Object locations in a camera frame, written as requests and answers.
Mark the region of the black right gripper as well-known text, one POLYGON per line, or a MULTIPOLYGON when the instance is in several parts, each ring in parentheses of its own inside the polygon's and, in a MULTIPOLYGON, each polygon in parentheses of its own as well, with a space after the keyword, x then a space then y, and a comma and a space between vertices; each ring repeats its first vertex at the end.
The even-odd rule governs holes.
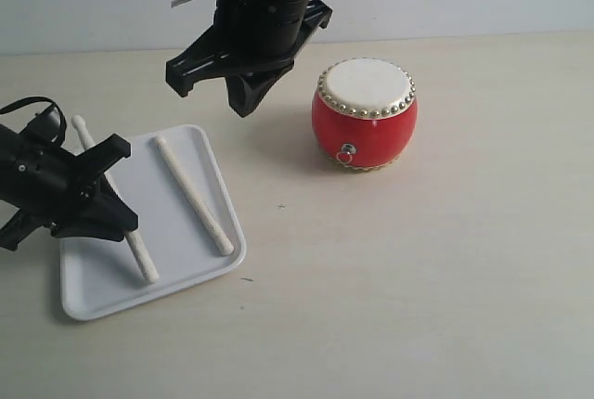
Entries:
POLYGON ((201 81, 223 79, 230 108, 247 117, 293 69, 315 31, 328 27, 331 16, 321 0, 216 0, 212 26, 167 61, 165 81, 186 97, 201 81))

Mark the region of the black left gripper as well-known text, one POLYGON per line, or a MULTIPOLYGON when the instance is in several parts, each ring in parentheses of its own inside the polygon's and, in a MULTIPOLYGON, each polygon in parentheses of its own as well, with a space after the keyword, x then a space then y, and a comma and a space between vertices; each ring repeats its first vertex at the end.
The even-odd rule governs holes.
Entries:
POLYGON ((1 127, 1 200, 18 209, 1 227, 1 247, 16 250, 40 227, 54 238, 122 241, 138 216, 106 171, 131 156, 131 145, 113 134, 74 155, 48 138, 55 131, 47 114, 19 133, 1 127))

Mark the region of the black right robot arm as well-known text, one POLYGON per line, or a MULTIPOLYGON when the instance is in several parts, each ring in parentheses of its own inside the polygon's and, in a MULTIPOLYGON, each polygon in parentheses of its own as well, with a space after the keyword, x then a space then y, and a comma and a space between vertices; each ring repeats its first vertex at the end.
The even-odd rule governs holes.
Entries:
POLYGON ((186 97, 196 83, 222 78, 229 106, 247 117, 331 14, 320 0, 216 0, 212 26, 167 61, 165 81, 186 97))

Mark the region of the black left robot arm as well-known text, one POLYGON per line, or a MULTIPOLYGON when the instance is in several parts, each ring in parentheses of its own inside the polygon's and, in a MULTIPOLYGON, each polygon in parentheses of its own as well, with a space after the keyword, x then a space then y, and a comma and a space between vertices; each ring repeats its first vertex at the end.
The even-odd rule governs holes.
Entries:
POLYGON ((122 241, 138 216, 111 188, 106 171, 131 156, 113 134, 75 155, 47 138, 49 117, 16 133, 1 127, 1 200, 17 208, 1 227, 1 247, 15 251, 46 227, 54 238, 122 241))

